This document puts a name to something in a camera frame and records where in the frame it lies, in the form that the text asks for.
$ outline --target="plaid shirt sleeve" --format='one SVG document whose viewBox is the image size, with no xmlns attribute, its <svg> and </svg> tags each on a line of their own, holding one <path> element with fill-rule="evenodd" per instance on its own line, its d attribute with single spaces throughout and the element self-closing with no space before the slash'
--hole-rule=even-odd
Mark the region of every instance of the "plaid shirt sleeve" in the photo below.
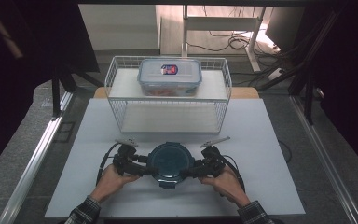
<svg viewBox="0 0 358 224">
<path fill-rule="evenodd" d="M 65 224 L 91 224 L 95 223 L 100 215 L 100 204 L 90 196 L 78 207 L 72 210 Z"/>
<path fill-rule="evenodd" d="M 238 209 L 243 224 L 273 224 L 258 201 Z"/>
</svg>

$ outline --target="container lid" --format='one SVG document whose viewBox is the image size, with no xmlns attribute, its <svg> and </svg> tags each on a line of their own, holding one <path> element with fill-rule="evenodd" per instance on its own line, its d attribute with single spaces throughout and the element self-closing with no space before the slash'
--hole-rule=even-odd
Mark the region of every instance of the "container lid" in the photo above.
<svg viewBox="0 0 358 224">
<path fill-rule="evenodd" d="M 201 83 L 200 62 L 191 59 L 145 59 L 139 68 L 138 81 L 143 84 Z"/>
<path fill-rule="evenodd" d="M 187 148 L 179 143 L 167 142 L 156 147 L 147 157 L 147 167 L 158 168 L 158 174 L 153 177 L 164 189 L 174 189 L 176 184 L 184 179 L 180 171 L 189 169 L 194 165 Z"/>
</svg>

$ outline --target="white desk leg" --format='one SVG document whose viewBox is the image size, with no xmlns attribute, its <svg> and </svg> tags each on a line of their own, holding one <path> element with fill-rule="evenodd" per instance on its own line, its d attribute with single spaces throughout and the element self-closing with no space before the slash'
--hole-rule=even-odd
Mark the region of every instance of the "white desk leg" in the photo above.
<svg viewBox="0 0 358 224">
<path fill-rule="evenodd" d="M 187 57 L 187 5 L 183 5 L 183 43 L 182 43 L 182 57 Z"/>
<path fill-rule="evenodd" d="M 263 9 L 260 12 L 260 15 L 257 17 L 257 20 L 255 22 L 255 28 L 252 33 L 251 41 L 249 42 L 249 45 L 246 47 L 246 53 L 248 54 L 249 61 L 251 62 L 251 66 L 254 70 L 254 72 L 260 72 L 260 67 L 258 66 L 257 59 L 255 57 L 255 41 L 257 39 L 258 31 L 260 30 L 261 22 L 263 21 L 264 13 L 266 12 L 266 7 L 263 7 Z"/>
</svg>

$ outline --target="white wire basket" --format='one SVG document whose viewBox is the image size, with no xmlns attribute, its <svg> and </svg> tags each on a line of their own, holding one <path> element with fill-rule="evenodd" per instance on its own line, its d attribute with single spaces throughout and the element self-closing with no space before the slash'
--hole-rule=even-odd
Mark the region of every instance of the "white wire basket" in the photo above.
<svg viewBox="0 0 358 224">
<path fill-rule="evenodd" d="M 220 133 L 232 87 L 226 59 L 188 58 L 201 66 L 202 82 L 194 96 L 146 96 L 137 81 L 139 67 L 144 59 L 161 58 L 113 58 L 105 90 L 118 128 L 123 133 Z"/>
</svg>

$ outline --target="dark blue round lid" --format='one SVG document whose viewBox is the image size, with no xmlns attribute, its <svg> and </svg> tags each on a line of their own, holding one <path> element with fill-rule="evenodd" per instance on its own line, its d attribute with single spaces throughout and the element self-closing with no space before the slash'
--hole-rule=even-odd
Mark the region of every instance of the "dark blue round lid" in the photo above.
<svg viewBox="0 0 358 224">
<path fill-rule="evenodd" d="M 153 177 L 165 189 L 174 189 L 184 179 L 179 175 L 181 170 L 193 167 L 194 158 L 187 148 L 179 143 L 167 142 L 156 147 L 147 158 L 147 167 L 158 168 Z"/>
</svg>

